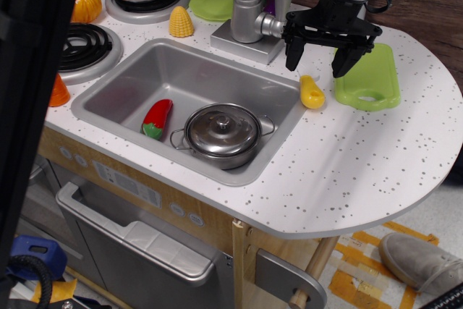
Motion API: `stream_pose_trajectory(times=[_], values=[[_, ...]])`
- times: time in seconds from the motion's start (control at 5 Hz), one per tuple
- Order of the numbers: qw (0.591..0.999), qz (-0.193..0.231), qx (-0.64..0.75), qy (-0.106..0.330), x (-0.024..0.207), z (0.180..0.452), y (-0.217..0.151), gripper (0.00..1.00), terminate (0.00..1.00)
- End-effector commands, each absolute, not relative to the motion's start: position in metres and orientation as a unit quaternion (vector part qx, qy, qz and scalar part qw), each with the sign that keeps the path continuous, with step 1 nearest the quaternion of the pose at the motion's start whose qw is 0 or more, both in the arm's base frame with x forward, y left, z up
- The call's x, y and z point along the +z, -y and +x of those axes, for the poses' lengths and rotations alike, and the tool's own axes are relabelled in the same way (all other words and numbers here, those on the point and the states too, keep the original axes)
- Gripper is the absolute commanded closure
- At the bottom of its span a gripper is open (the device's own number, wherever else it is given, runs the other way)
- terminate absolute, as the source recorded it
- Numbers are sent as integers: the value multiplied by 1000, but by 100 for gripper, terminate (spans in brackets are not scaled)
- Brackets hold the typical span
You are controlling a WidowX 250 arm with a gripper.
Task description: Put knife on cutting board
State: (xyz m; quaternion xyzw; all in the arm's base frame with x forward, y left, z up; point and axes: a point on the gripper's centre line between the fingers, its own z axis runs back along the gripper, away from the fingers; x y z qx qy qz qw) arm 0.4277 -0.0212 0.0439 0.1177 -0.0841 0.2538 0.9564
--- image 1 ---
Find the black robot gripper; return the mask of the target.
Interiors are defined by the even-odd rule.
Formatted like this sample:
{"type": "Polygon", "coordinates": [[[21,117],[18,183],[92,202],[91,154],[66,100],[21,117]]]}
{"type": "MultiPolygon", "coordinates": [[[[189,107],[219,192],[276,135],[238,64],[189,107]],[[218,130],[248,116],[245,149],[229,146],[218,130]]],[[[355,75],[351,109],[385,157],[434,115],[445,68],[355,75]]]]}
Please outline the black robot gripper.
{"type": "Polygon", "coordinates": [[[335,78],[345,76],[362,58],[367,46],[383,31],[358,17],[369,0],[319,0],[309,10],[286,14],[282,38],[286,43],[286,68],[295,71],[306,43],[338,48],[331,63],[335,78]]]}

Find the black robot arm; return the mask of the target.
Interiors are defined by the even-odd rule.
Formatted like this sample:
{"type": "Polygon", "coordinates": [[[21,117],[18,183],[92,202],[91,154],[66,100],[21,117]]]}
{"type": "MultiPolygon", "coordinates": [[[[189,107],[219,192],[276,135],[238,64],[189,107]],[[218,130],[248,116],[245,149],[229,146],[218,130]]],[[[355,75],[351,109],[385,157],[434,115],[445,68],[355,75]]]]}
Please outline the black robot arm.
{"type": "Polygon", "coordinates": [[[377,25],[358,17],[366,8],[370,13],[385,12],[391,0],[319,0],[312,9],[288,12],[282,38],[286,44],[286,68],[294,71],[307,43],[337,49],[331,63],[335,78],[348,71],[374,48],[382,34],[377,25]]]}

